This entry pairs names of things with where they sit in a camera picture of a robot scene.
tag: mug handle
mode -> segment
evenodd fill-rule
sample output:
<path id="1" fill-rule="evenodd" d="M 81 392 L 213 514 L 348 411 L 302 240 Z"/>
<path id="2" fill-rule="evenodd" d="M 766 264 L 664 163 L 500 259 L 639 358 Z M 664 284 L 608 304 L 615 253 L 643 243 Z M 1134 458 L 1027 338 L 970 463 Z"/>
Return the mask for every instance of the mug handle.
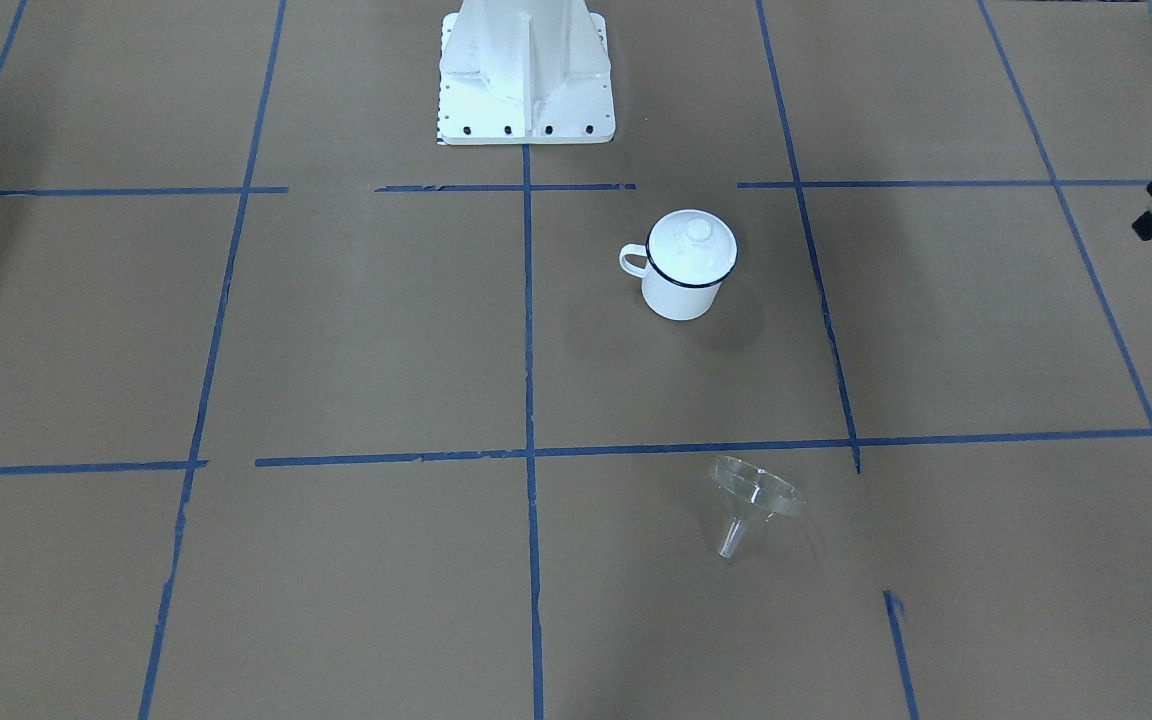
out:
<path id="1" fill-rule="evenodd" d="M 626 273 L 630 273 L 631 275 L 634 275 L 636 278 L 642 278 L 643 275 L 647 274 L 649 270 L 646 270 L 646 266 L 643 266 L 643 268 L 641 268 L 641 266 L 637 266 L 634 263 L 630 263 L 628 260 L 628 256 L 630 256 L 630 255 L 638 255 L 638 256 L 641 256 L 641 258 L 646 258 L 646 256 L 649 256 L 649 250 L 646 249 L 646 247 L 644 247 L 644 245 L 626 245 L 626 247 L 622 247 L 622 249 L 621 249 L 621 270 L 624 270 Z"/>

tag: white cup with lid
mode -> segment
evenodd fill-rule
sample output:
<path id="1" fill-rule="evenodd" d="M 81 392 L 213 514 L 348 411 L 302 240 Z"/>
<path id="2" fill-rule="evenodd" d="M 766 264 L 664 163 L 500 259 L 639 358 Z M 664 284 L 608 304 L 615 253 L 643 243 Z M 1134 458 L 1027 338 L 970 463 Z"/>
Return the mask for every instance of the white cup with lid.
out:
<path id="1" fill-rule="evenodd" d="M 630 263 L 643 256 L 643 266 Z M 718 287 L 736 266 L 736 236 L 704 210 L 675 210 L 660 218 L 646 245 L 621 249 L 621 270 L 643 278 L 643 298 L 658 314 L 691 320 L 714 304 Z"/>

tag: clear funnel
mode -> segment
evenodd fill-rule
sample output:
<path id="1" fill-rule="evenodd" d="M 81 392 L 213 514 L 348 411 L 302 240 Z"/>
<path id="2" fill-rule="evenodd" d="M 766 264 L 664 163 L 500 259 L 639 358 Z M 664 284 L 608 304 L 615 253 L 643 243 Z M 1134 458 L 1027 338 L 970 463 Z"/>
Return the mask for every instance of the clear funnel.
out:
<path id="1" fill-rule="evenodd" d="M 759 523 L 767 523 L 776 515 L 799 514 L 806 501 L 790 483 L 778 478 L 749 462 L 730 455 L 715 455 L 708 478 L 723 491 L 727 507 L 727 532 L 719 543 L 718 555 L 732 560 L 745 531 Z"/>

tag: black rim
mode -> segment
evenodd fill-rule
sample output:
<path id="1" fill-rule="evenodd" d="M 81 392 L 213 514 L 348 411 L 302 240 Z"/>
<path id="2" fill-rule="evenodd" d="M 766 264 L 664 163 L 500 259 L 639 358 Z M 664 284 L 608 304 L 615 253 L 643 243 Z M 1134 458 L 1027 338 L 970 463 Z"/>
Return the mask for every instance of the black rim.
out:
<path id="1" fill-rule="evenodd" d="M 736 263 L 733 263 L 732 267 L 727 268 L 727 272 L 723 273 L 723 276 L 718 278 L 717 281 L 710 281 L 710 282 L 706 282 L 704 285 L 685 283 L 685 282 L 682 282 L 682 281 L 676 281 L 676 279 L 673 279 L 669 275 L 667 275 L 666 273 L 664 273 L 664 270 L 660 270 L 660 265 L 657 265 L 655 260 L 652 259 L 652 245 L 650 245 L 650 243 L 645 243 L 645 248 L 647 249 L 647 264 L 652 265 L 652 270 L 654 270 L 658 275 L 660 275 L 661 278 L 666 279 L 666 281 L 669 282 L 669 283 L 674 283 L 677 287 L 691 288 L 691 290 L 699 290 L 703 287 L 713 287 L 713 286 L 717 286 L 718 283 L 721 283 L 725 279 L 727 279 L 727 275 L 732 274 L 732 271 L 736 268 Z"/>

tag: white metal bracket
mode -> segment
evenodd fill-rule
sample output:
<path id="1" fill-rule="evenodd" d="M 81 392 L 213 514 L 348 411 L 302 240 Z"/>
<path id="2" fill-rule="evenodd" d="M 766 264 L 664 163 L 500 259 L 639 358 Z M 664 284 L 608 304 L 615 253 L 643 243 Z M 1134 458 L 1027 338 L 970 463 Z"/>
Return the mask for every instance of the white metal bracket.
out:
<path id="1" fill-rule="evenodd" d="M 607 142 L 607 20 L 585 0 L 465 0 L 444 18 L 438 138 L 447 145 Z"/>

